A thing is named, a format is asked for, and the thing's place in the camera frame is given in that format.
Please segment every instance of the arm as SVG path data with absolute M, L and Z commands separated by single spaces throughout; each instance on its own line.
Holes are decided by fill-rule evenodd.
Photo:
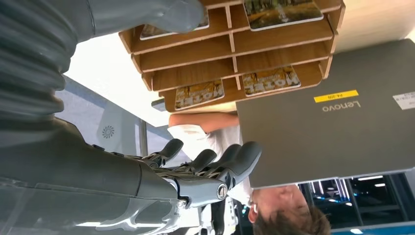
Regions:
M 227 113 L 204 114 L 173 114 L 169 119 L 169 127 L 177 125 L 199 125 L 204 132 L 209 133 L 229 126 L 239 125 L 237 115 Z

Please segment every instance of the white shirt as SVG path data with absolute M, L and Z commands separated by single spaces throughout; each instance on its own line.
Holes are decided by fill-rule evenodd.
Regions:
M 177 125 L 168 128 L 174 138 L 183 141 L 183 152 L 192 160 L 205 149 L 212 149 L 217 153 L 214 162 L 218 161 L 224 151 L 230 145 L 241 144 L 239 126 L 231 126 L 224 129 L 205 133 L 199 125 Z M 233 199 L 247 205 L 251 196 L 252 189 L 249 179 L 246 178 L 228 192 Z

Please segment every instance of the wooden organizer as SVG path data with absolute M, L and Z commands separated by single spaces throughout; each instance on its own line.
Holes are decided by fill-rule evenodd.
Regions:
M 201 0 L 209 28 L 141 41 L 143 25 L 119 36 L 149 91 L 164 96 L 169 112 L 291 92 L 328 77 L 337 30 L 345 12 L 342 0 L 314 0 L 321 21 L 252 32 L 242 0 Z M 240 75 L 293 65 L 301 87 L 246 97 Z M 176 88 L 223 79 L 225 97 L 176 111 Z

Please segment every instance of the laptop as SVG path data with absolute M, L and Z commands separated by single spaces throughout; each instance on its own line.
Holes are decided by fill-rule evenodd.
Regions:
M 263 147 L 253 188 L 411 169 L 415 45 L 408 39 L 336 54 L 318 86 L 237 109 L 242 139 Z

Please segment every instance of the white sticker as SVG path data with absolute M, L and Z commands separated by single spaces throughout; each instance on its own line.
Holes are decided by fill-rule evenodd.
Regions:
M 393 98 L 402 110 L 415 108 L 415 92 L 394 95 Z

